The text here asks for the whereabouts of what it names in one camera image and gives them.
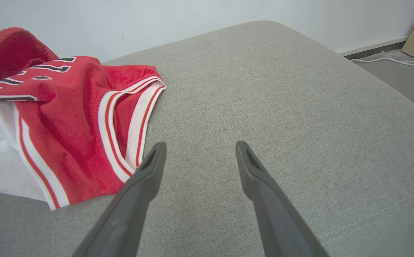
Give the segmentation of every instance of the white wall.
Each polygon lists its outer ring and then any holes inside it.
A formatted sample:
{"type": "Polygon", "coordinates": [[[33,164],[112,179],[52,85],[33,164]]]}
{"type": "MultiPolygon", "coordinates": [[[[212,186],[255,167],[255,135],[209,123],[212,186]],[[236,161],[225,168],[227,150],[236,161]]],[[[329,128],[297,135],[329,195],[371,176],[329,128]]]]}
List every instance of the white wall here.
{"type": "Polygon", "coordinates": [[[0,30],[19,26],[60,57],[101,61],[255,20],[346,52],[410,34],[414,0],[0,0],[0,30]]]}

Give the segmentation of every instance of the gray floor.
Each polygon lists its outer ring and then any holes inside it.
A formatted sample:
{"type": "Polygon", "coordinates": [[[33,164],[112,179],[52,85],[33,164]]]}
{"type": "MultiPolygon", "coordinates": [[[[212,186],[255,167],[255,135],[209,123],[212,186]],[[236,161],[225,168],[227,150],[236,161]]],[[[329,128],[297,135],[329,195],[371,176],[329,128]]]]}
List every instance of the gray floor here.
{"type": "MultiPolygon", "coordinates": [[[[382,57],[389,57],[398,61],[414,64],[414,58],[400,50],[381,52],[362,58],[362,60],[374,60],[382,57]]],[[[380,60],[373,63],[355,63],[414,102],[413,66],[402,65],[389,60],[380,60]]]]}

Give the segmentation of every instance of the gray cushion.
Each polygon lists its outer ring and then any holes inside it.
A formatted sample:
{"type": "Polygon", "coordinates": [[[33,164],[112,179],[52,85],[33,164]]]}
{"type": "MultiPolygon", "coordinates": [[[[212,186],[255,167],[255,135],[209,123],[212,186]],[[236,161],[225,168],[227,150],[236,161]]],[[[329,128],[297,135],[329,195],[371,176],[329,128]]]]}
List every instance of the gray cushion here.
{"type": "MultiPolygon", "coordinates": [[[[292,29],[256,21],[107,65],[168,86],[145,152],[166,141],[138,256],[263,256],[234,147],[249,143],[332,256],[414,230],[414,103],[292,29]]],[[[69,256],[111,197],[50,212],[0,195],[0,256],[69,256]]]]}

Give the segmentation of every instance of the baseboard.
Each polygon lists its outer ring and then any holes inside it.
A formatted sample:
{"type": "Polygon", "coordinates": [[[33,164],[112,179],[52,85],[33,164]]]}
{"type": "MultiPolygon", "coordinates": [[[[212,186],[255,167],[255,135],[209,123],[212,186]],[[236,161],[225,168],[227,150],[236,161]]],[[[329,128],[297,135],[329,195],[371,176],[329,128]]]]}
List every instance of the baseboard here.
{"type": "Polygon", "coordinates": [[[371,50],[371,49],[375,49],[375,48],[379,48],[379,47],[383,47],[383,46],[387,46],[387,45],[392,45],[392,44],[395,44],[395,43],[404,42],[407,39],[408,39],[408,36],[403,36],[403,37],[399,37],[398,39],[379,42],[379,43],[375,43],[375,44],[369,44],[369,45],[366,45],[364,47],[359,47],[359,48],[351,49],[351,50],[348,50],[348,51],[340,52],[339,54],[342,55],[342,56],[357,54],[358,52],[365,52],[365,51],[368,51],[368,50],[371,50]]]}

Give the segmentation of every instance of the gray blurred object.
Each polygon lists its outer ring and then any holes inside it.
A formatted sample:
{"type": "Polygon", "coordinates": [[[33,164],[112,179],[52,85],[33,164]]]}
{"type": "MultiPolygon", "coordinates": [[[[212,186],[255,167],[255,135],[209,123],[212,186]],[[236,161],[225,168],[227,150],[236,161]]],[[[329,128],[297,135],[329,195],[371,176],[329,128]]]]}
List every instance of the gray blurred object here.
{"type": "MultiPolygon", "coordinates": [[[[238,140],[330,256],[414,232],[414,103],[306,36],[255,21],[105,64],[155,65],[168,86],[148,124],[145,153],[168,152],[137,256],[264,256],[238,140]]],[[[112,198],[51,212],[0,194],[0,256],[71,256],[112,198]]]]}

